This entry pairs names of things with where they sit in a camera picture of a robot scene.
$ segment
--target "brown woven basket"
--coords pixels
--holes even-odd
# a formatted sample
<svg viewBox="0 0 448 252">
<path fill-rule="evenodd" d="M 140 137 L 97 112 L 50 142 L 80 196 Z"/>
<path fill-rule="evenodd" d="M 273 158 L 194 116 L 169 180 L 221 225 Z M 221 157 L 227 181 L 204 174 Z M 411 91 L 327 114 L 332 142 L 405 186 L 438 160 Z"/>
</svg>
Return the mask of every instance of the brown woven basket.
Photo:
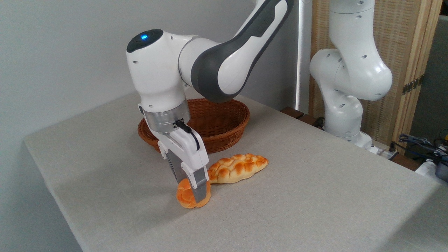
<svg viewBox="0 0 448 252">
<path fill-rule="evenodd" d="M 236 144 L 249 121 L 249 109 L 237 100 L 212 103 L 206 99 L 188 100 L 191 119 L 187 123 L 201 135 L 207 153 L 220 152 Z M 138 125 L 138 135 L 158 152 L 159 141 L 149 131 L 145 119 Z"/>
</svg>

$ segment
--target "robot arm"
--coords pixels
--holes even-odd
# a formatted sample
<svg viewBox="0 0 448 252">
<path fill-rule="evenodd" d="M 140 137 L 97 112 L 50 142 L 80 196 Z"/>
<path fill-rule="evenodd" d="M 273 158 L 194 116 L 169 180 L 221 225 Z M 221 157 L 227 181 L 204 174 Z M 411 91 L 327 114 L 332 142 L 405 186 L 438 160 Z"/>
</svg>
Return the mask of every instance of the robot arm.
<svg viewBox="0 0 448 252">
<path fill-rule="evenodd" d="M 324 99 L 325 131 L 372 152 L 371 138 L 361 132 L 357 98 L 379 100 L 392 85 L 392 73 L 375 46 L 374 5 L 375 0 L 332 0 L 329 34 L 337 50 L 320 50 L 310 65 Z"/>
<path fill-rule="evenodd" d="M 188 178 L 197 202 L 206 196 L 208 156 L 199 134 L 186 125 L 190 112 L 184 83 L 210 101 L 231 100 L 292 6 L 293 0 L 257 0 L 237 34 L 224 43 L 156 29 L 128 44 L 129 71 L 142 98 L 140 111 L 177 182 Z"/>
<path fill-rule="evenodd" d="M 193 38 L 179 57 L 182 79 L 212 102 L 231 100 L 243 89 L 292 6 L 293 0 L 259 0 L 231 40 Z"/>
</svg>

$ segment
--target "golden crust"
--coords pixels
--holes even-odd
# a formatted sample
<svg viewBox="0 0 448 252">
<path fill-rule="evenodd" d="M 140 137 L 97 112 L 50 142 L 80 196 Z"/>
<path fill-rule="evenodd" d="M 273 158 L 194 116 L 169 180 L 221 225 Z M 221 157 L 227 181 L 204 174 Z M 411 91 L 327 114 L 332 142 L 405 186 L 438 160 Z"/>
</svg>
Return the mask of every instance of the golden crust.
<svg viewBox="0 0 448 252">
<path fill-rule="evenodd" d="M 187 178 L 183 179 L 177 186 L 176 198 L 181 206 L 185 208 L 191 209 L 195 207 L 203 207 L 210 200 L 210 196 L 211 192 L 209 181 L 207 181 L 207 195 L 205 199 L 199 203 L 196 203 L 196 200 L 194 199 L 193 191 L 191 190 L 191 185 Z"/>
<path fill-rule="evenodd" d="M 210 183 L 236 183 L 242 179 L 250 178 L 263 170 L 269 161 L 253 154 L 237 154 L 231 158 L 222 158 L 208 169 Z"/>
</svg>

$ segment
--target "wooden folding screen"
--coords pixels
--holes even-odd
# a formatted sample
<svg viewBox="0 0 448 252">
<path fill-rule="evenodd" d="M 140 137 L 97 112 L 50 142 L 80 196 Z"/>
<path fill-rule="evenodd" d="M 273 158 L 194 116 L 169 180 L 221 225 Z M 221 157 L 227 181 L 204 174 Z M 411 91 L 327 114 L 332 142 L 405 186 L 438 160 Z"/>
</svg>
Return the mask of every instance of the wooden folding screen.
<svg viewBox="0 0 448 252">
<path fill-rule="evenodd" d="M 330 0 L 313 1 L 311 55 L 335 48 L 328 36 Z M 379 101 L 361 100 L 361 130 L 384 144 L 408 134 L 417 106 L 442 0 L 377 0 L 374 38 L 378 52 L 393 74 L 392 88 Z M 318 85 L 311 78 L 310 115 L 324 116 Z"/>
</svg>

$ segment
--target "metal hinge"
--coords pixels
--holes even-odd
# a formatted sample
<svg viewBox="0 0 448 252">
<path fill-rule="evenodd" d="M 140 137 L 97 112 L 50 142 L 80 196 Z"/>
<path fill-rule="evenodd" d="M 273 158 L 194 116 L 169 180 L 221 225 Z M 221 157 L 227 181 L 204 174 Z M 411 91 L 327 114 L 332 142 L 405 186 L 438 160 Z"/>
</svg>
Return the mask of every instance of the metal hinge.
<svg viewBox="0 0 448 252">
<path fill-rule="evenodd" d="M 417 79 L 415 79 L 415 80 L 409 82 L 408 84 L 406 84 L 403 87 L 403 93 L 401 95 L 405 95 L 405 94 L 411 92 L 412 90 L 416 89 L 418 86 L 420 86 L 423 83 L 423 77 L 424 76 L 425 75 L 422 75 L 422 76 L 418 77 Z"/>
</svg>

